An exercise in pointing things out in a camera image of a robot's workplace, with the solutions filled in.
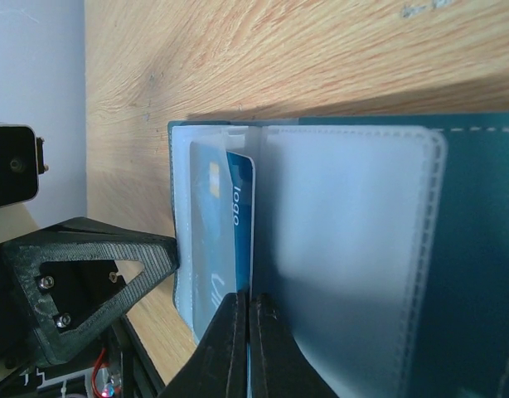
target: metal screw head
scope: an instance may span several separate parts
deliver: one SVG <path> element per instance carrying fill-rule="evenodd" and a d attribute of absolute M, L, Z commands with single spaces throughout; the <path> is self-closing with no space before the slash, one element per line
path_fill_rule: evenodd
<path fill-rule="evenodd" d="M 39 287 L 43 290 L 52 289 L 54 287 L 55 280 L 50 275 L 43 276 L 39 279 Z"/>
<path fill-rule="evenodd" d="M 68 313 L 63 313 L 56 319 L 56 325 L 59 329 L 66 328 L 70 325 L 70 322 L 72 322 L 72 318 Z"/>
<path fill-rule="evenodd" d="M 109 272 L 109 280 L 116 284 L 116 281 L 119 279 L 119 276 L 116 274 L 116 272 Z"/>
<path fill-rule="evenodd" d="M 9 167 L 12 169 L 12 172 L 17 173 L 24 172 L 24 170 L 26 169 L 26 165 L 19 157 L 14 157 L 12 161 L 9 163 Z"/>
<path fill-rule="evenodd" d="M 122 385 L 122 375 L 119 371 L 115 371 L 110 377 L 111 384 L 113 387 L 120 387 Z"/>

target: card holder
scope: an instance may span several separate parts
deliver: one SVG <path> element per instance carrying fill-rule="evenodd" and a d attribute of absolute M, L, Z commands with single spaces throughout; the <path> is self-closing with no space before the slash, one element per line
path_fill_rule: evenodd
<path fill-rule="evenodd" d="M 172 129 L 179 313 L 195 331 L 194 274 L 202 273 L 191 257 L 201 242 L 190 234 L 190 147 L 236 147 L 257 167 L 254 294 L 275 297 L 339 395 L 401 395 L 439 202 L 442 136 L 412 126 L 244 129 L 232 137 L 228 125 Z"/>
<path fill-rule="evenodd" d="M 448 164 L 407 396 L 509 396 L 509 113 L 175 121 L 170 143 L 173 126 L 197 123 L 421 125 L 441 132 Z M 172 192 L 176 185 L 177 172 Z"/>

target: card chip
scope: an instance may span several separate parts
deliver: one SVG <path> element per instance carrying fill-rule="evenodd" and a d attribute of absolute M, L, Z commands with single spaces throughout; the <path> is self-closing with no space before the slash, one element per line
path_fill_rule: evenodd
<path fill-rule="evenodd" d="M 211 194 L 220 197 L 220 166 L 211 162 L 211 170 L 209 171 Z"/>

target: black plastic bracket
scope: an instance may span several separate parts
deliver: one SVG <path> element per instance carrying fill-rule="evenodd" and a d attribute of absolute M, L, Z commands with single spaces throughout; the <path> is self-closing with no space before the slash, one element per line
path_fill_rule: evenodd
<path fill-rule="evenodd" d="M 129 231 L 87 218 L 75 218 L 2 245 L 2 260 L 12 270 L 27 301 L 36 337 L 36 364 L 40 367 L 69 361 L 129 311 L 146 293 L 178 267 L 174 238 Z M 61 332 L 54 317 L 59 313 L 49 294 L 38 288 L 46 263 L 137 260 L 143 271 L 105 301 L 79 326 Z"/>

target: card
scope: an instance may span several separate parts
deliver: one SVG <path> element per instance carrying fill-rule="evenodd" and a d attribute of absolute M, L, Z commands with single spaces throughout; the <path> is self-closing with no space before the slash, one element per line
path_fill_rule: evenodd
<path fill-rule="evenodd" d="M 226 294 L 236 291 L 232 184 L 222 149 L 190 147 L 194 333 L 201 339 Z"/>
<path fill-rule="evenodd" d="M 236 289 L 249 292 L 253 265 L 255 164 L 253 159 L 238 153 L 227 152 L 227 159 L 232 181 Z"/>

